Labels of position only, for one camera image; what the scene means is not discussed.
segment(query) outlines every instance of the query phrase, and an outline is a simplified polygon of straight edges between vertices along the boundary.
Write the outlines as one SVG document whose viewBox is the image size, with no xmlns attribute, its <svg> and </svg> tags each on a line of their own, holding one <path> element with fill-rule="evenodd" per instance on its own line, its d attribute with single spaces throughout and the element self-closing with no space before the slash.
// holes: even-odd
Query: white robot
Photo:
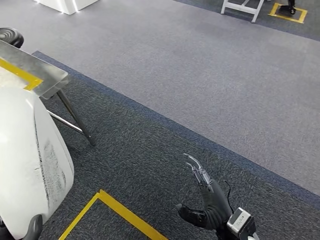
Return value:
<svg viewBox="0 0 320 240">
<path fill-rule="evenodd" d="M 73 180 L 70 154 L 37 95 L 0 88 L 0 239 L 37 240 Z"/>
</svg>

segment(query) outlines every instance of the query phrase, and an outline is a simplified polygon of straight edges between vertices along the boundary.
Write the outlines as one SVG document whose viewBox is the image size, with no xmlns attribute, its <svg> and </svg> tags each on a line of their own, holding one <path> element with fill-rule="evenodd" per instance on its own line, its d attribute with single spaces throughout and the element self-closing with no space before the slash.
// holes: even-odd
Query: white bench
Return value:
<svg viewBox="0 0 320 240">
<path fill-rule="evenodd" d="M 234 9 L 238 10 L 241 12 L 248 13 L 248 14 L 253 14 L 254 17 L 251 21 L 251 23 L 255 23 L 257 18 L 258 17 L 259 12 L 260 11 L 261 7 L 263 6 L 264 0 L 260 0 L 259 4 L 257 5 L 257 8 L 252 8 L 252 7 L 248 7 L 246 6 L 249 0 L 245 0 L 242 5 L 236 4 L 236 3 L 232 3 L 229 2 L 229 0 L 223 0 L 223 5 L 221 9 L 221 14 L 225 14 L 225 9 Z"/>
</svg>

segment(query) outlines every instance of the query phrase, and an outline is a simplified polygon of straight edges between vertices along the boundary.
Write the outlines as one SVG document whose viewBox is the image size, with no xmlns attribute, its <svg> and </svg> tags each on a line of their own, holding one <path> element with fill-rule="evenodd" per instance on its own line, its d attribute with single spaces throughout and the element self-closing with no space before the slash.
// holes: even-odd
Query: black cylindrical object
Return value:
<svg viewBox="0 0 320 240">
<path fill-rule="evenodd" d="M 0 40 L 11 44 L 16 48 L 21 48 L 25 41 L 23 36 L 14 28 L 0 27 Z"/>
</svg>

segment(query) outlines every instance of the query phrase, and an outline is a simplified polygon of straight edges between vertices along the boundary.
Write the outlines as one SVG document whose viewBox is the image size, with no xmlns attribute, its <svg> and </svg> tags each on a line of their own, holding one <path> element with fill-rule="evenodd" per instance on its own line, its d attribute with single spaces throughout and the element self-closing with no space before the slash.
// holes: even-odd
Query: carpet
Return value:
<svg viewBox="0 0 320 240">
<path fill-rule="evenodd" d="M 23 51 L 320 196 L 318 41 L 173 0 L 100 0 L 71 16 L 2 0 L 0 22 L 23 34 Z"/>
<path fill-rule="evenodd" d="M 192 5 L 198 8 L 206 9 L 216 13 L 220 13 L 223 0 L 174 0 L 177 2 Z M 242 4 L 245 0 L 230 0 L 231 3 Z M 316 0 L 296 0 L 295 6 L 297 8 L 307 10 L 304 24 L 296 23 L 278 17 L 269 16 L 269 14 L 275 3 L 287 5 L 287 0 L 272 0 L 271 2 L 264 1 L 261 10 L 257 16 L 257 24 L 263 25 L 268 28 L 280 30 L 283 32 L 309 38 L 313 40 L 320 41 L 320 28 L 318 23 L 320 22 L 320 16 L 318 10 L 320 9 L 320 1 Z M 258 0 L 250 0 L 246 6 L 251 8 L 257 8 Z M 226 8 L 226 15 L 232 16 L 235 18 L 244 19 L 251 21 L 254 15 L 236 11 L 233 9 Z"/>
<path fill-rule="evenodd" d="M 97 140 L 57 123 L 75 167 L 75 182 L 67 197 L 45 225 L 42 239 L 58 239 L 99 189 L 172 240 L 212 240 L 213 231 L 180 219 L 177 203 L 201 208 L 202 200 L 183 153 L 202 163 L 230 203 L 256 219 L 263 239 L 317 239 L 318 196 L 265 168 L 205 139 L 187 128 L 115 92 L 54 59 L 34 55 L 69 73 L 66 94 Z M 56 96 L 44 100 L 50 111 L 72 122 Z M 100 202 L 94 203 L 69 240 L 144 239 L 140 231 Z"/>
</svg>

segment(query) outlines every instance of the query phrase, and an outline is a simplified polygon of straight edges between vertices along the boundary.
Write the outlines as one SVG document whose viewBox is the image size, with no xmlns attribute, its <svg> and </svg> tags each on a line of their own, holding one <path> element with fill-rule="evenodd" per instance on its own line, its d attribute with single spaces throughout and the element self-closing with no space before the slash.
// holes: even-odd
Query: cable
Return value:
<svg viewBox="0 0 320 240">
<path fill-rule="evenodd" d="M 227 198 L 228 198 L 228 204 L 231 208 L 232 214 L 234 214 L 235 212 L 233 211 L 233 208 L 231 206 L 230 201 L 229 201 L 229 196 L 230 196 L 230 192 L 231 192 L 231 186 L 227 181 L 226 181 L 226 180 L 223 180 L 223 181 L 225 181 L 229 186 L 229 192 L 228 192 L 228 196 L 227 196 Z"/>
</svg>

